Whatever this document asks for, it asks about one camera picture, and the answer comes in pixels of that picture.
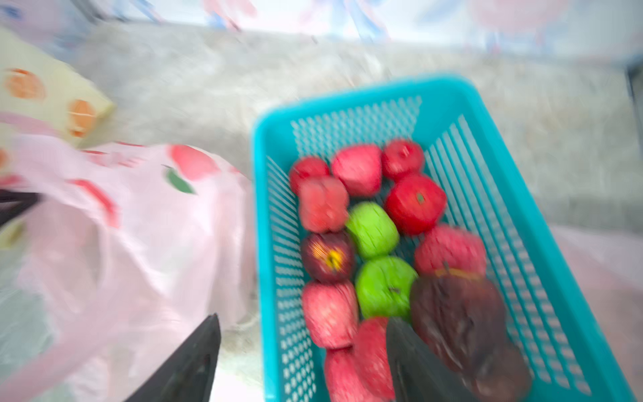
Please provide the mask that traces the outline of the green crinkled toy vegetable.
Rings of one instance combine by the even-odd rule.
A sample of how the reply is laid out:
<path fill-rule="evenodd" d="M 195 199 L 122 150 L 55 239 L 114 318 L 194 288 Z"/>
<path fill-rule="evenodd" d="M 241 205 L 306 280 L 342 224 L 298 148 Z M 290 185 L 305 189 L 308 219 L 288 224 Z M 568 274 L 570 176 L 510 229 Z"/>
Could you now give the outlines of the green crinkled toy vegetable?
<path fill-rule="evenodd" d="M 395 223 L 374 202 L 362 202 L 353 206 L 346 229 L 364 261 L 389 255 L 400 241 Z"/>

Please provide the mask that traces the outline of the dark purple crinkled vegetable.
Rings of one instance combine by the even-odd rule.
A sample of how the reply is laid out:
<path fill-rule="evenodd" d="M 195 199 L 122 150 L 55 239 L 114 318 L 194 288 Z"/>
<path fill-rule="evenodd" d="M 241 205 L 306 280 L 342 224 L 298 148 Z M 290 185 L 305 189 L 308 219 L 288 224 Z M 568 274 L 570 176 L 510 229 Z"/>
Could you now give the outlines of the dark purple crinkled vegetable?
<path fill-rule="evenodd" d="M 482 274 L 439 270 L 410 289 L 412 328 L 451 370 L 471 375 L 507 338 L 500 291 Z"/>

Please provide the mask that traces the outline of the dark red apple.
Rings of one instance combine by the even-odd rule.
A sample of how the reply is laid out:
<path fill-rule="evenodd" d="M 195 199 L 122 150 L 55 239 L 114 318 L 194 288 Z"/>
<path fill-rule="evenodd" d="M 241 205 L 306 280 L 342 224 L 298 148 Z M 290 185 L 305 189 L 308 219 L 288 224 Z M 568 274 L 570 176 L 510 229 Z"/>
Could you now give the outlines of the dark red apple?
<path fill-rule="evenodd" d="M 353 239 L 347 231 L 311 233 L 301 243 L 301 262 L 308 275 L 321 283 L 348 281 L 356 266 Z"/>

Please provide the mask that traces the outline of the pink printed plastic bag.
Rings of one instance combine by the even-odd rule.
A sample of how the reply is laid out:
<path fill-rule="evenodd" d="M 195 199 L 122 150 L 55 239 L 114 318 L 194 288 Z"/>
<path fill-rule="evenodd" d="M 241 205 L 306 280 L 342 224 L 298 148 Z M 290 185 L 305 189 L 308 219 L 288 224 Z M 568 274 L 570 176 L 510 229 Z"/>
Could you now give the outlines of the pink printed plastic bag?
<path fill-rule="evenodd" d="M 642 236 L 551 231 L 636 398 L 642 400 Z"/>

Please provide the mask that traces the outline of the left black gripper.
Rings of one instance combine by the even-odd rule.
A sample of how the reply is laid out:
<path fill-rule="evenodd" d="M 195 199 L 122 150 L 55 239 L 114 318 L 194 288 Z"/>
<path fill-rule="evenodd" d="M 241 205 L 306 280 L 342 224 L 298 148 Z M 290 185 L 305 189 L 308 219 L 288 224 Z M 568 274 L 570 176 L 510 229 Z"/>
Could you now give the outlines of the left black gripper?
<path fill-rule="evenodd" d="M 40 201 L 38 193 L 14 192 L 6 189 L 0 191 L 0 226 L 5 226 L 20 217 Z"/>

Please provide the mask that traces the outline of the dark purple round fruit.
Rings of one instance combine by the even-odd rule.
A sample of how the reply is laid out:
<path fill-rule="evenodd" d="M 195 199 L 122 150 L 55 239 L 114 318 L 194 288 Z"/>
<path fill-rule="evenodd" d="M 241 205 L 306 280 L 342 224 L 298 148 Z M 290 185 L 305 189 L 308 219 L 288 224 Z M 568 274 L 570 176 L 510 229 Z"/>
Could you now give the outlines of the dark purple round fruit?
<path fill-rule="evenodd" d="M 532 388 L 532 376 L 520 349 L 507 342 L 464 384 L 480 401 L 523 401 Z"/>

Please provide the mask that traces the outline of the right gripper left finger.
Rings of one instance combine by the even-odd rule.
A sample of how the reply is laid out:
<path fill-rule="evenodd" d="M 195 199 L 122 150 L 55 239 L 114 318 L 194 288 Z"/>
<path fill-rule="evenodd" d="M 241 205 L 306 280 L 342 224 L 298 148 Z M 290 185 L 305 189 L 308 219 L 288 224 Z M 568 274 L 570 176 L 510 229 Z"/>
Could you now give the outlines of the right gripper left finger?
<path fill-rule="evenodd" d="M 221 345 L 219 318 L 213 314 L 127 402 L 206 402 L 209 400 Z"/>

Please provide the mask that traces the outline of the yellow knotted plastic bag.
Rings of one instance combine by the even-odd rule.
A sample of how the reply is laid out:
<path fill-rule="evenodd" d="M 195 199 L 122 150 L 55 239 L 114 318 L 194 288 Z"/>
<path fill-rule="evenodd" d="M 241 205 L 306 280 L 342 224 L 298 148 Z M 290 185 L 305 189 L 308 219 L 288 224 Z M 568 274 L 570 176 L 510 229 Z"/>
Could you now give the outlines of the yellow knotted plastic bag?
<path fill-rule="evenodd" d="M 71 66 L 1 29 L 1 149 L 16 134 L 47 134 L 76 146 L 114 103 Z"/>

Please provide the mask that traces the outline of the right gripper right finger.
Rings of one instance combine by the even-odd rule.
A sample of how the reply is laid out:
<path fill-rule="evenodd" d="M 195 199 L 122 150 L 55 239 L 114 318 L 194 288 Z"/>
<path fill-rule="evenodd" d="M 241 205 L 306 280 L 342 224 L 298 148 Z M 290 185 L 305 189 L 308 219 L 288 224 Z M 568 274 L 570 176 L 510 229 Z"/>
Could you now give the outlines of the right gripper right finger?
<path fill-rule="evenodd" d="M 477 400 L 403 319 L 388 320 L 386 348 L 397 402 Z"/>

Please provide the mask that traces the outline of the green apple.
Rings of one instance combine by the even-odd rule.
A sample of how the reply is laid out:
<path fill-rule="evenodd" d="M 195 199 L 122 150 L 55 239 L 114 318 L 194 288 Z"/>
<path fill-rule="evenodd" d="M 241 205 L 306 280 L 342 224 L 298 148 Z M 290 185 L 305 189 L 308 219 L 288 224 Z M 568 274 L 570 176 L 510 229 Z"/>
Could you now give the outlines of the green apple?
<path fill-rule="evenodd" d="M 398 317 L 410 321 L 410 289 L 416 270 L 395 256 L 368 261 L 360 268 L 355 288 L 363 319 Z"/>

